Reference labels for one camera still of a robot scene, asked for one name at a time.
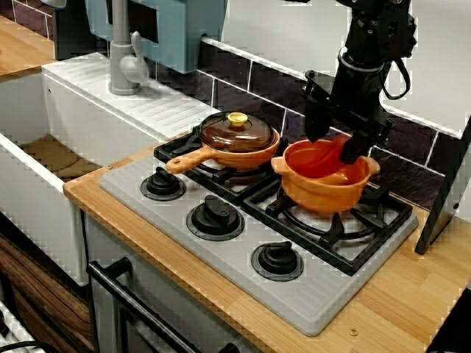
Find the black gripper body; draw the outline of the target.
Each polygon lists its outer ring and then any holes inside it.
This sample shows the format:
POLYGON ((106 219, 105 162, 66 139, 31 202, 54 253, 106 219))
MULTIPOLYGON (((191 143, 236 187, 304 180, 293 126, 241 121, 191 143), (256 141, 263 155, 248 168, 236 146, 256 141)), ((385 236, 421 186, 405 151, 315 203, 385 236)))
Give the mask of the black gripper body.
POLYGON ((392 124, 380 105, 379 95, 383 89, 391 63, 369 70, 359 71, 341 63, 335 77, 316 71, 306 71, 303 97, 328 100, 331 104, 332 121, 345 125, 351 132, 356 129, 375 131, 374 145, 384 146, 389 139, 392 124))

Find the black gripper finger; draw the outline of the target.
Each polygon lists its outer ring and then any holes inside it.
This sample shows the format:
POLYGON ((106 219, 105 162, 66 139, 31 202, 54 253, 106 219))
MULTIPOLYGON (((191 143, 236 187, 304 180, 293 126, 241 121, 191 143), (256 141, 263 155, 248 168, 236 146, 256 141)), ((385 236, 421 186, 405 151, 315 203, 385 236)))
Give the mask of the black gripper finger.
POLYGON ((315 143, 328 133, 332 122, 330 108, 328 100, 312 96, 306 99, 305 135, 310 142, 315 143))
POLYGON ((376 142, 376 134, 371 129, 353 130, 342 149, 339 160, 345 165, 352 165, 359 157, 366 156, 376 142))

